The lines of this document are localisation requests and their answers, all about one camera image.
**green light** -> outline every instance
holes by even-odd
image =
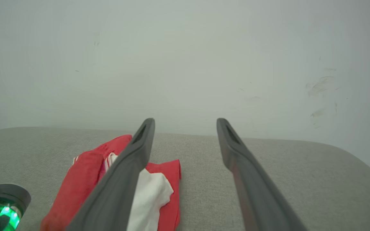
[[[0,206],[0,216],[8,216],[9,222],[4,231],[14,231],[19,224],[18,214],[8,206]]]

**red towel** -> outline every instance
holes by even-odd
[[[40,230],[65,230],[80,206],[105,174],[104,159],[107,159],[111,152],[119,155],[131,139],[131,135],[119,136],[92,151],[82,153],[78,157],[78,161],[68,170],[51,210],[41,222]],[[158,230],[175,230],[179,225],[180,217],[181,165],[179,160],[163,164],[148,163],[146,169],[150,173],[163,173],[172,186],[173,193],[170,202],[160,209]]]

